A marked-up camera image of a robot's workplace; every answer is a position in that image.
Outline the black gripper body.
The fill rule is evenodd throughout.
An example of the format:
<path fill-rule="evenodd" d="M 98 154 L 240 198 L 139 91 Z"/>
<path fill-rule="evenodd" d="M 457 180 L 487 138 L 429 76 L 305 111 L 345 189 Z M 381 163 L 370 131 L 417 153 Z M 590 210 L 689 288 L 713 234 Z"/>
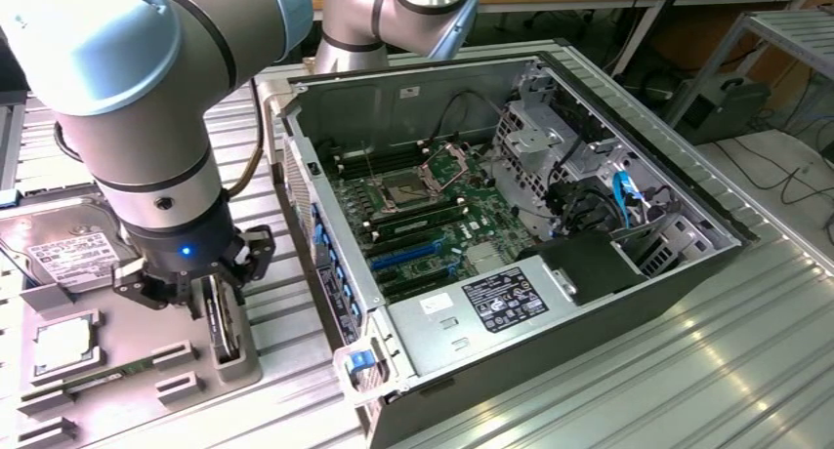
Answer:
<path fill-rule="evenodd" d="M 214 264 L 230 264 L 244 248 L 227 207 L 212 207 L 191 222 L 150 229 L 123 222 L 143 257 L 143 270 L 167 279 L 183 271 L 206 271 Z"/>

